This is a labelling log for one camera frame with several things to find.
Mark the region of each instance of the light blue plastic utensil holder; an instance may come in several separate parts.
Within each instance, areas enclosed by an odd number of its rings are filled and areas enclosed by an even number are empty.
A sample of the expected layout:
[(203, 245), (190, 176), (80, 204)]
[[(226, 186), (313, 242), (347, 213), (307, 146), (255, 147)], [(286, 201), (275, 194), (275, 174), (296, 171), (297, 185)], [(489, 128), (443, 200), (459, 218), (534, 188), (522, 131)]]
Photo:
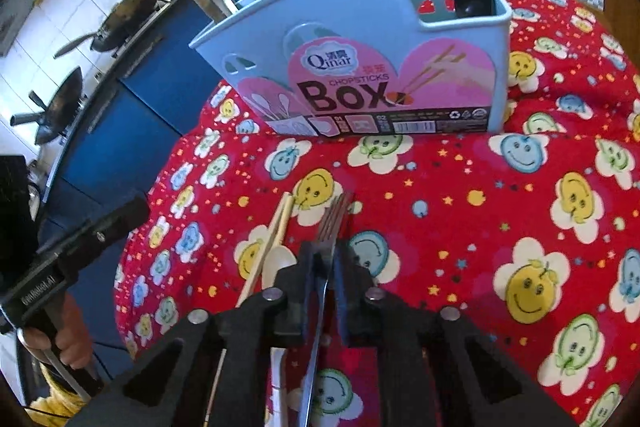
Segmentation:
[(432, 0), (435, 12), (418, 15), (423, 1), (241, 0), (241, 10), (208, 25), (190, 47), (234, 87), (243, 78), (259, 76), (291, 89), (287, 67), (295, 44), (314, 36), (335, 35), (366, 44), (396, 72), (421, 44), (457, 39), (482, 49), (494, 65), (487, 130), (499, 132), (507, 97), (510, 6), (495, 0), (494, 16), (456, 18), (445, 0)]

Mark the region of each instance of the metal fork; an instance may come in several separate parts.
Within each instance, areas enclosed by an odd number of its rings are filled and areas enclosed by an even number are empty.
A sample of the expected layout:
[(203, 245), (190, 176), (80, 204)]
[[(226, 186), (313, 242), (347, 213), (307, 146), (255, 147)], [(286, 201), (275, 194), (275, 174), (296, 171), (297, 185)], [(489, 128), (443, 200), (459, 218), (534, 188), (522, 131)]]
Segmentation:
[(300, 414), (298, 427), (307, 427), (311, 416), (311, 404), (314, 396), (316, 369), (318, 368), (318, 350), (320, 334), (322, 333), (322, 318), (324, 317), (324, 300), (327, 286), (334, 266), (335, 241), (340, 231), (342, 219), (351, 204), (352, 192), (340, 194), (332, 201), (327, 212), (322, 216), (318, 226), (318, 236), (314, 241), (314, 251), (318, 251), (322, 258), (322, 270), (316, 271), (315, 286), (318, 293), (318, 323), (311, 348), (309, 365), (306, 367), (305, 380), (302, 385), (302, 399), (300, 400)]

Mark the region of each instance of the human hand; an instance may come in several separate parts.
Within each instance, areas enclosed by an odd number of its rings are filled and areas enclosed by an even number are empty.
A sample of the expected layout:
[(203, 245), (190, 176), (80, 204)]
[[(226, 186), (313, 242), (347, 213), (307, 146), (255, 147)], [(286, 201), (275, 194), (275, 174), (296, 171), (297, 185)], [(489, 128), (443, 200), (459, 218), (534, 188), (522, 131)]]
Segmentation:
[[(74, 298), (67, 293), (62, 305), (63, 328), (56, 335), (56, 346), (60, 348), (60, 362), (72, 369), (81, 369), (91, 362), (93, 344), (89, 331), (82, 320), (82, 313)], [(49, 363), (43, 349), (50, 349), (49, 337), (35, 328), (18, 330), (18, 338), (29, 352), (41, 362)]]

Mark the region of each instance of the smiley face print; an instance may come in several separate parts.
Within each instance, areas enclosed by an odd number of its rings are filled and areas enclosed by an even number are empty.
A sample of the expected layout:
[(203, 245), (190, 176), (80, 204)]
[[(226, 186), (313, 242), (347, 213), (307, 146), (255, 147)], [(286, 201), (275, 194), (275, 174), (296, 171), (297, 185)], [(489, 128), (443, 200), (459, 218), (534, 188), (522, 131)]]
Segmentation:
[(156, 224), (149, 231), (149, 248), (158, 248), (164, 236), (169, 232), (169, 223), (164, 216), (158, 217)]
[(587, 418), (580, 424), (580, 427), (602, 427), (613, 414), (621, 400), (620, 386), (616, 383), (610, 385), (602, 396), (591, 406)]
[(540, 75), (544, 72), (544, 64), (528, 53), (509, 54), (509, 87), (518, 86), (521, 92), (534, 92), (540, 86)]
[(161, 335), (164, 335), (178, 322), (178, 308), (173, 297), (166, 297), (160, 301), (154, 318), (160, 324)]
[[(251, 232), (249, 238), (240, 241), (234, 250), (234, 261), (238, 264), (238, 273), (244, 280), (249, 279), (254, 267), (255, 258), (269, 238), (269, 229), (265, 225), (258, 225)], [(271, 248), (264, 258), (262, 266), (262, 288), (273, 286), (275, 275), (280, 268), (296, 263), (296, 257), (287, 247)]]
[(180, 219), (184, 215), (184, 211), (193, 203), (195, 196), (193, 195), (193, 186), (189, 185), (185, 190), (178, 194), (169, 211), (174, 215), (175, 219)]
[(293, 211), (302, 227), (312, 227), (322, 219), (325, 209), (342, 194), (342, 186), (326, 169), (314, 169), (293, 187)]
[(523, 237), (513, 248), (513, 262), (494, 275), (494, 291), (514, 320), (533, 324), (558, 307), (570, 265), (563, 253), (545, 255), (542, 245)]
[(550, 39), (549, 37), (540, 37), (539, 39), (536, 39), (533, 49), (540, 53), (549, 53), (555, 58), (566, 58), (567, 56), (567, 47), (562, 44), (558, 44), (555, 40)]
[(156, 286), (162, 283), (162, 279), (169, 273), (169, 270), (171, 270), (170, 253), (168, 250), (162, 250), (156, 255), (156, 259), (149, 269), (149, 275)]
[(637, 98), (634, 100), (634, 110), (626, 118), (626, 126), (631, 131), (634, 140), (640, 142), (640, 100)]
[(538, 368), (538, 382), (545, 387), (560, 383), (562, 394), (575, 394), (587, 379), (589, 369), (600, 362), (604, 342), (594, 317), (575, 317), (556, 335), (553, 352)]
[(414, 145), (414, 139), (407, 135), (363, 136), (347, 156), (351, 167), (369, 164), (375, 174), (389, 174), (398, 165), (398, 156), (406, 153)]
[(489, 139), (489, 148), (502, 156), (507, 165), (518, 172), (531, 174), (542, 167), (548, 158), (544, 134), (498, 134)]
[(136, 335), (140, 337), (140, 345), (145, 347), (154, 336), (151, 315), (148, 313), (143, 314), (134, 329), (136, 330)]
[(189, 226), (182, 230), (182, 237), (175, 244), (175, 253), (180, 256), (180, 261), (183, 263), (191, 263), (191, 256), (202, 245), (204, 245), (204, 238), (200, 233), (200, 227), (195, 222), (189, 223)]
[(625, 312), (626, 321), (640, 317), (640, 251), (629, 248), (618, 265), (618, 280), (609, 292), (612, 311)]
[(539, 132), (566, 132), (554, 118), (546, 112), (535, 112), (527, 121), (522, 124), (524, 134), (535, 134)]
[[(301, 398), (302, 390), (294, 389), (287, 396), (289, 407), (299, 411)], [(312, 427), (337, 427), (340, 420), (356, 419), (362, 410), (362, 399), (354, 393), (345, 374), (337, 369), (318, 371), (311, 411)]]
[(562, 230), (574, 229), (575, 237), (589, 245), (598, 236), (598, 220), (604, 215), (602, 198), (578, 172), (568, 172), (556, 183), (551, 220)]
[(386, 239), (374, 230), (359, 232), (349, 240), (353, 260), (365, 267), (378, 284), (391, 282), (400, 271), (400, 258)]
[(220, 104), (220, 112), (214, 118), (214, 121), (227, 124), (234, 118), (237, 118), (239, 115), (240, 108), (238, 107), (238, 104), (231, 98), (228, 98), (222, 104)]
[(563, 112), (577, 114), (583, 120), (589, 120), (593, 116), (593, 109), (576, 94), (564, 94), (556, 100), (556, 107)]
[(200, 140), (200, 143), (196, 145), (196, 149), (193, 152), (194, 156), (197, 156), (198, 158), (206, 158), (207, 155), (209, 155), (211, 148), (219, 139), (220, 131), (212, 130), (207, 127), (204, 130), (204, 136)]
[(206, 170), (200, 176), (200, 184), (207, 188), (215, 187), (218, 183), (218, 177), (229, 168), (229, 165), (231, 165), (229, 156), (221, 154), (207, 165)]
[(300, 162), (300, 156), (308, 153), (310, 149), (311, 142), (308, 140), (296, 142), (295, 138), (284, 139), (278, 143), (276, 150), (267, 156), (264, 168), (272, 180), (285, 180)]
[(631, 171), (636, 168), (633, 155), (611, 140), (596, 139), (596, 170), (605, 178), (615, 176), (623, 190), (632, 187)]
[(514, 8), (513, 18), (527, 22), (538, 22), (540, 20), (540, 14), (527, 10), (526, 8)]
[(170, 183), (173, 190), (180, 190), (187, 181), (187, 176), (193, 171), (193, 165), (183, 163), (180, 168), (171, 176)]

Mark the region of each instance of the pan handle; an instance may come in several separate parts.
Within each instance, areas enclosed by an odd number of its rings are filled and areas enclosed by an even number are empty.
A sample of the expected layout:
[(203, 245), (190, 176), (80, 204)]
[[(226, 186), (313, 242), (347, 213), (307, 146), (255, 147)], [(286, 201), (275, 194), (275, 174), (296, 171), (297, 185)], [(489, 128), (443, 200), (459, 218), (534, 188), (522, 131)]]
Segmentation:
[(29, 100), (39, 108), (47, 110), (47, 104), (42, 101), (41, 97), (39, 97), (35, 91), (32, 90), (29, 92)]
[(37, 122), (43, 114), (44, 111), (21, 112), (18, 114), (14, 114), (9, 120), (9, 125), (13, 127), (15, 125), (22, 125), (23, 123)]
[(95, 37), (97, 35), (96, 32), (87, 33), (85, 35), (80, 35), (73, 39), (69, 44), (65, 44), (62, 46), (56, 53), (53, 55), (53, 58), (60, 58), (62, 55), (68, 54), (68, 52), (76, 49), (80, 44), (82, 44), (85, 40)]

